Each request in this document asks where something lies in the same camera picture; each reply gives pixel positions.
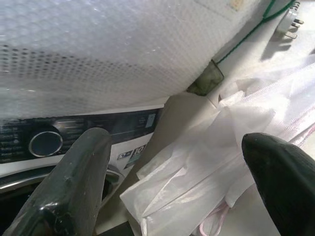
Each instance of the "control dial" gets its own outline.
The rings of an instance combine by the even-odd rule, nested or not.
[[[50,126],[32,133],[29,151],[36,157],[46,157],[55,154],[63,146],[63,138],[59,131]]]

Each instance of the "translucent plastic wrap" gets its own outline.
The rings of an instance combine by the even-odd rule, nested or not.
[[[181,92],[261,0],[237,2],[2,0],[0,118],[86,113]]]
[[[243,135],[291,141],[315,124],[315,64],[226,104],[162,150],[163,161],[154,158],[121,195],[143,235],[188,236],[222,202],[233,207],[254,183],[241,153]]]

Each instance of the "green cord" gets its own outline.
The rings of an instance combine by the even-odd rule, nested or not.
[[[248,33],[245,35],[244,38],[242,38],[242,40],[236,44],[236,46],[234,48],[232,48],[223,58],[221,58],[221,60],[219,60],[217,62],[217,64],[221,63],[224,59],[226,59],[232,52],[234,52],[235,49],[237,49],[249,36],[251,36],[252,33],[254,33],[256,31],[256,29],[258,29],[262,24],[276,18],[277,16],[281,15],[282,13],[284,13],[286,10],[288,10],[292,4],[295,2],[295,0],[291,0],[287,5],[285,5],[281,10],[277,11],[275,14],[268,16],[268,13],[270,12],[273,4],[275,3],[276,0],[271,0],[271,2],[269,3],[269,5],[267,6],[267,9],[265,10],[262,20]]]

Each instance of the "bubble wrap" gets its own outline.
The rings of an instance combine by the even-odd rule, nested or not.
[[[181,92],[259,3],[2,0],[0,118],[93,112]]]

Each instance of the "control panel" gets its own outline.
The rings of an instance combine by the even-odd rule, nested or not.
[[[0,163],[65,154],[81,134],[106,129],[113,143],[154,131],[161,109],[0,121]]]

